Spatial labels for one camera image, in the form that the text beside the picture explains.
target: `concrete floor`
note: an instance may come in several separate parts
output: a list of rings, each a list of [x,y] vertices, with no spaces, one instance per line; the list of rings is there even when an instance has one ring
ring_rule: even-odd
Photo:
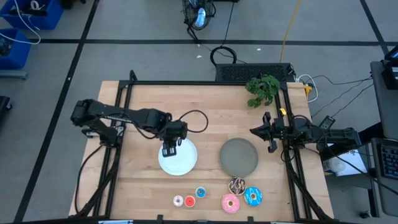
[[[16,215],[93,2],[88,0],[82,5],[77,1],[72,10],[64,12],[55,30],[39,32],[44,43],[31,48],[23,69],[29,74],[27,80],[0,80],[0,95],[10,96],[14,104],[0,129],[0,223],[12,222]],[[395,16],[398,2],[366,0],[366,3],[391,49],[395,44],[392,42],[398,41],[398,30],[392,29],[394,24],[398,24]],[[200,39],[224,38],[231,3],[215,4],[217,15],[206,29],[198,32]],[[294,6],[293,0],[242,0],[234,7],[228,39],[283,40]],[[181,9],[181,0],[99,1],[87,39],[136,42],[83,46],[73,78],[67,80],[71,84],[25,221],[68,215],[86,143],[86,138],[71,124],[69,117],[77,100],[97,98],[103,80],[127,79],[130,69],[134,69],[139,80],[215,79],[209,50],[203,46],[179,43],[179,40],[190,40]],[[1,20],[0,28],[7,27],[7,22]],[[28,31],[24,33],[35,38]],[[62,39],[63,44],[46,44],[61,42]],[[65,39],[74,44],[65,44]],[[141,44],[140,40],[160,41]],[[384,56],[360,0],[303,0],[288,40],[317,41],[314,45],[297,42],[286,46],[284,61],[290,62],[297,74],[325,75],[334,82],[367,78],[369,63]],[[238,59],[248,63],[279,61],[279,44],[245,43],[228,45],[236,51]],[[215,60],[230,62],[230,58],[220,55],[216,55]],[[370,83],[362,83],[325,108],[313,118],[314,123],[318,124],[326,115],[334,114]],[[317,101],[310,103],[313,114],[352,87],[331,85],[324,78],[317,78],[316,84],[320,94]],[[366,90],[336,119],[334,128],[353,127],[358,131],[378,122],[374,89]],[[342,221],[398,221],[385,215],[362,220],[358,212],[369,209],[365,190],[336,182],[328,183],[328,187],[335,217]]]

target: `green plant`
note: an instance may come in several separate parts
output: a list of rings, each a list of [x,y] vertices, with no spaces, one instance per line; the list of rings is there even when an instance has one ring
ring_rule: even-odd
[[[251,94],[257,95],[257,97],[249,100],[248,106],[257,108],[263,100],[266,100],[264,105],[270,105],[274,96],[278,93],[279,87],[279,81],[272,75],[261,75],[260,78],[252,78],[246,83],[246,89]]]

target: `gray bowl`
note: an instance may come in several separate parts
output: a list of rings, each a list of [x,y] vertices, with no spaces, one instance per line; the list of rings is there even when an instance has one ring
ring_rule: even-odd
[[[223,144],[220,150],[220,164],[233,177],[251,174],[259,163],[257,149],[248,140],[234,138]]]

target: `blue bin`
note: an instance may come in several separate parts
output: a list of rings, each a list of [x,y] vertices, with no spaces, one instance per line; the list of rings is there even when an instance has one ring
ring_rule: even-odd
[[[29,42],[29,40],[19,29],[0,29],[0,33],[7,37],[13,38],[14,40]],[[18,43],[14,41],[12,43],[10,53],[5,57],[0,56],[0,69],[23,68],[25,66],[29,50],[30,44]]]
[[[37,2],[39,5],[45,4],[47,6],[47,16],[31,16],[29,21],[28,16],[21,15],[23,20],[32,29],[34,29],[34,26],[43,30],[55,29],[63,13],[60,0],[37,0]],[[22,11],[23,8],[30,7],[30,0],[17,0],[17,3],[19,9]],[[0,16],[7,20],[14,28],[28,29],[18,15],[8,14],[14,5],[14,0],[7,0],[0,10]]]

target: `sprinkled donut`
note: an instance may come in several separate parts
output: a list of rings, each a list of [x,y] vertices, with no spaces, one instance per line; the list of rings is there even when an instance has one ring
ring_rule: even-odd
[[[184,203],[184,198],[181,195],[176,195],[173,199],[173,204],[176,207],[181,207]]]
[[[187,206],[188,208],[192,208],[195,205],[195,198],[192,197],[191,195],[186,196],[185,200],[184,200],[184,204],[185,206]]]
[[[246,190],[246,183],[242,178],[233,177],[228,184],[229,191],[235,195],[242,195]]]
[[[233,194],[224,195],[221,207],[226,213],[234,214],[239,210],[239,199]]]
[[[204,198],[206,196],[206,189],[204,187],[198,187],[195,194],[198,198]]]
[[[244,192],[244,199],[250,206],[256,207],[262,202],[262,193],[257,187],[249,187]]]

